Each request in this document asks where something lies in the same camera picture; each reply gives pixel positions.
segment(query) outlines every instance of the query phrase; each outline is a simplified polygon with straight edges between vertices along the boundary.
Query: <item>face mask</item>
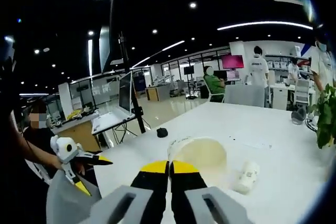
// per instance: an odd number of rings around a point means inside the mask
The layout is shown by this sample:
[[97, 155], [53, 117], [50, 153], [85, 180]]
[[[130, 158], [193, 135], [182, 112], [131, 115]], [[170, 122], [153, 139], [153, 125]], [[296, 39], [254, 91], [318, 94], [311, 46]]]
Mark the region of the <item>face mask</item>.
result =
[[319, 46], [319, 48], [320, 48], [320, 50], [321, 50], [322, 52], [326, 52], [326, 51], [327, 51], [327, 46], [326, 46], [326, 44], [322, 44], [321, 42], [318, 42], [318, 46]]
[[213, 76], [214, 75], [214, 69], [212, 67], [207, 68], [206, 73], [209, 76]]

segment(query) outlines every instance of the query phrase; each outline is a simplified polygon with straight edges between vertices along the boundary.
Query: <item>tiled floor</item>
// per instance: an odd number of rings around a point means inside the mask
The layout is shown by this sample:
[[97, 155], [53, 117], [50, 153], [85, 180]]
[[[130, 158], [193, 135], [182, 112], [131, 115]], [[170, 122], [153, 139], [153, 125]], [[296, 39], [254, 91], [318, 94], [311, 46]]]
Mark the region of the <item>tiled floor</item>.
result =
[[[207, 99], [200, 99], [197, 98], [195, 100], [187, 100], [184, 96], [181, 97], [173, 97], [168, 100], [162, 101], [162, 102], [151, 102], [148, 101], [146, 97], [139, 98], [139, 106], [143, 109], [143, 119], [146, 131], [150, 130], [151, 128], [155, 128], [160, 126], [161, 124], [203, 104], [206, 102]], [[114, 106], [116, 106], [118, 103], [117, 100], [101, 104], [98, 106], [100, 114], [105, 114], [112, 110]], [[136, 135], [141, 134], [138, 121], [133, 120], [131, 122], [127, 123], [127, 129], [133, 132]], [[123, 131], [116, 131], [117, 137], [119, 140], [121, 140]], [[106, 131], [106, 135], [110, 141], [114, 145], [116, 145], [116, 141], [113, 136], [113, 131], [108, 130]], [[130, 132], [127, 132], [124, 141], [127, 141], [127, 139], [135, 137]]]

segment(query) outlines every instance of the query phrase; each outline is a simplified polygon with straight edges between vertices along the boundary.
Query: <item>monitor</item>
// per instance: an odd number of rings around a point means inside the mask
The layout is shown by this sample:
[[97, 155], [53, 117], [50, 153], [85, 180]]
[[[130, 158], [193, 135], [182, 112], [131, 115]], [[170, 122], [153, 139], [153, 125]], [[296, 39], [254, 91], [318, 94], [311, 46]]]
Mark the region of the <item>monitor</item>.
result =
[[219, 79], [227, 80], [227, 74], [225, 70], [214, 71], [214, 76]]
[[125, 74], [119, 80], [119, 108], [127, 114], [131, 114], [131, 88], [132, 71]]
[[224, 69], [244, 67], [243, 57], [241, 55], [223, 55], [222, 64]]
[[190, 67], [185, 67], [183, 69], [184, 74], [193, 74], [194, 73], [194, 66], [190, 66]]

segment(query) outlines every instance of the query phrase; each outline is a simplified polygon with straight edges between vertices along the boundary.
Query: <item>ceiling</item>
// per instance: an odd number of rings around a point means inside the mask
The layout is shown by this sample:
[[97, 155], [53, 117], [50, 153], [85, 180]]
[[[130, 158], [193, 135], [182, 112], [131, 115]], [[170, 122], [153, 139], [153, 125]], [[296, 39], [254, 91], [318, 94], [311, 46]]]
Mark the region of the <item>ceiling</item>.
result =
[[[185, 43], [157, 54], [143, 65], [226, 46], [236, 37], [313, 43], [311, 31], [291, 26], [262, 25], [217, 31], [226, 25], [264, 20], [309, 25], [300, 5], [274, 0], [117, 1], [114, 20], [127, 38], [131, 66], [181, 40]], [[190, 2], [195, 2], [197, 8], [191, 9]], [[5, 35], [13, 34], [16, 41], [15, 72], [19, 81], [24, 81], [20, 92], [52, 93], [60, 83], [88, 76], [88, 31], [93, 30], [94, 36], [99, 36], [101, 26], [109, 22], [109, 8], [109, 0], [4, 0], [7, 11], [1, 26]], [[153, 29], [158, 30], [157, 34], [152, 34]]]

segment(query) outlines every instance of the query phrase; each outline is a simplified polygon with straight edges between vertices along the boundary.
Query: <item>led light strip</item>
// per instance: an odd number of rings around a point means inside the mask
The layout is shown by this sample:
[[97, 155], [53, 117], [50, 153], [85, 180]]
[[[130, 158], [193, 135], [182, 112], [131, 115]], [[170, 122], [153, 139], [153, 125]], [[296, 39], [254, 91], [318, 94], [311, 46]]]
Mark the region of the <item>led light strip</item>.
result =
[[231, 26], [224, 26], [220, 27], [217, 30], [226, 30], [230, 28], [240, 27], [240, 26], [251, 26], [251, 25], [288, 25], [288, 26], [298, 26], [302, 28], [306, 28], [309, 30], [313, 30], [311, 26], [306, 26], [298, 23], [292, 23], [292, 22], [284, 22], [284, 21], [260, 21], [260, 22], [249, 22], [249, 23], [242, 23], [242, 24], [236, 24]]

